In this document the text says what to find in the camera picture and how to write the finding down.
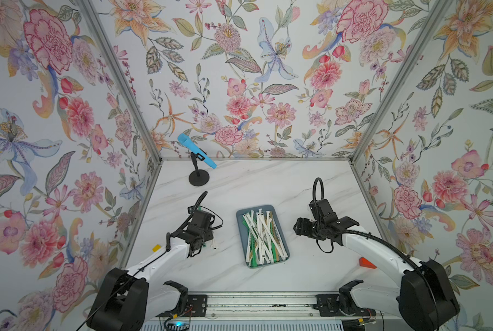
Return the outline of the blue-grey storage tray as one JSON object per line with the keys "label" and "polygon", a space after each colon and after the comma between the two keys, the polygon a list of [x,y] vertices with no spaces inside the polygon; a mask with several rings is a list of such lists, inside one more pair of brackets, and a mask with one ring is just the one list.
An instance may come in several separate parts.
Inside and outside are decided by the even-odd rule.
{"label": "blue-grey storage tray", "polygon": [[248,268],[271,266],[290,258],[285,236],[272,205],[239,210],[235,216]]}

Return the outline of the green straw group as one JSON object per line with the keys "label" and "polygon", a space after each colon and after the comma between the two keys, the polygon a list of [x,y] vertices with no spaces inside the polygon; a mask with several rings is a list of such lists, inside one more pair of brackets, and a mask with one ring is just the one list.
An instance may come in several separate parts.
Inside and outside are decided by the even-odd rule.
{"label": "green straw group", "polygon": [[258,267],[258,243],[255,234],[249,230],[249,243],[247,244],[246,259],[250,268]]}

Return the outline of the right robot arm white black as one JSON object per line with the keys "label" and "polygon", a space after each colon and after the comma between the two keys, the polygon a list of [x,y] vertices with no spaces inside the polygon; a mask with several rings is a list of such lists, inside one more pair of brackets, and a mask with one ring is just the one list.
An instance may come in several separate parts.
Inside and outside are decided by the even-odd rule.
{"label": "right robot arm white black", "polygon": [[460,313],[445,268],[433,259],[421,261],[367,232],[350,217],[339,218],[326,199],[309,204],[313,219],[297,219],[298,236],[354,251],[394,283],[371,285],[355,279],[340,287],[337,306],[344,314],[367,308],[402,318],[413,330],[439,330]]}

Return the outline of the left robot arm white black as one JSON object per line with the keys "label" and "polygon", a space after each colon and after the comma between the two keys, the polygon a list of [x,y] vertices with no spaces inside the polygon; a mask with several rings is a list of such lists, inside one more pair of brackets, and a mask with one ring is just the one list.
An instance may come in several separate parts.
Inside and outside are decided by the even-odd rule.
{"label": "left robot arm white black", "polygon": [[166,234],[164,247],[126,270],[110,270],[82,325],[92,330],[140,330],[154,317],[174,319],[189,311],[188,288],[170,280],[169,275],[213,240],[213,231],[222,227],[214,225],[216,218],[193,206],[187,220]]}

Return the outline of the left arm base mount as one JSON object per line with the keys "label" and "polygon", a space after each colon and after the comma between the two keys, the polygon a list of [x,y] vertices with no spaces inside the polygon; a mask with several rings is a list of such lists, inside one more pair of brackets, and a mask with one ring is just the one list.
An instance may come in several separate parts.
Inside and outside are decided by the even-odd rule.
{"label": "left arm base mount", "polygon": [[157,317],[205,317],[208,307],[207,295],[184,295],[174,308],[166,310]]}

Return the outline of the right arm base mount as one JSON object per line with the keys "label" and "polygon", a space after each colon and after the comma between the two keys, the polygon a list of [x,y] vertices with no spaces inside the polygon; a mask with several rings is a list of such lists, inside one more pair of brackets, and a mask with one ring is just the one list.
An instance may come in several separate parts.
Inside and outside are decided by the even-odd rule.
{"label": "right arm base mount", "polygon": [[376,311],[356,306],[353,299],[348,295],[339,294],[317,295],[313,309],[320,313],[321,317],[363,317],[376,316]]}

